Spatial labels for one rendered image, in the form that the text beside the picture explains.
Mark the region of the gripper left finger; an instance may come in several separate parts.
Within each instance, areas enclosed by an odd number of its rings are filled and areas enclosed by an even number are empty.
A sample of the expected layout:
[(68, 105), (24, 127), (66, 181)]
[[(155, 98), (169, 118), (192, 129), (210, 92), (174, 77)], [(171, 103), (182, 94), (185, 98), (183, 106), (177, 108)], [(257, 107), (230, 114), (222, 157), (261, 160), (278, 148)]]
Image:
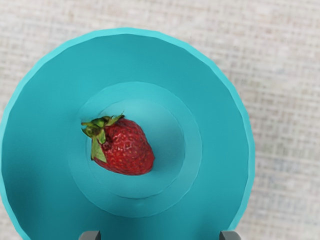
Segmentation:
[(85, 231), (78, 240), (101, 240), (101, 232), (99, 230)]

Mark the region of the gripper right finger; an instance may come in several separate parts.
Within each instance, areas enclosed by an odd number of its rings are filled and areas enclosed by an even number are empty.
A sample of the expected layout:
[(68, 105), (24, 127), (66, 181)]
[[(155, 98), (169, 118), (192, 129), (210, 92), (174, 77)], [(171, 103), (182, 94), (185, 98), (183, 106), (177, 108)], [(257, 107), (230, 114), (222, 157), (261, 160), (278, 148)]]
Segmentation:
[(242, 238), (236, 231), (224, 230), (220, 231), (219, 240), (242, 240)]

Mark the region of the red strawberry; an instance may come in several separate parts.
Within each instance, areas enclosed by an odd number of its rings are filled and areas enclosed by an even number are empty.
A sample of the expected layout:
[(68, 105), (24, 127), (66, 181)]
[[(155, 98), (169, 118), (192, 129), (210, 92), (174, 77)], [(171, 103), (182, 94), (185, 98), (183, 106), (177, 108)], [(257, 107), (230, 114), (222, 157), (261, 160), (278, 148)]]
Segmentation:
[(91, 139), (90, 158), (100, 167), (122, 175), (149, 173), (155, 155), (142, 128), (124, 114), (81, 123)]

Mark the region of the teal round plate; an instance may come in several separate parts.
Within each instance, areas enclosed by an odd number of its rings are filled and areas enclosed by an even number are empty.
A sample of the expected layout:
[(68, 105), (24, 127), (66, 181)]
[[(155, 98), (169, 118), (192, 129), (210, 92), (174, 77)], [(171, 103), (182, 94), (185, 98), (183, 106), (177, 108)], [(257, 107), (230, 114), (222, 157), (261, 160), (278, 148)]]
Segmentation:
[[(81, 122), (124, 113), (143, 129), (152, 170), (91, 160)], [(232, 83), (189, 44), (156, 31), (94, 31), (25, 75), (0, 124), (0, 193), (23, 240), (219, 240), (255, 177), (248, 113)]]

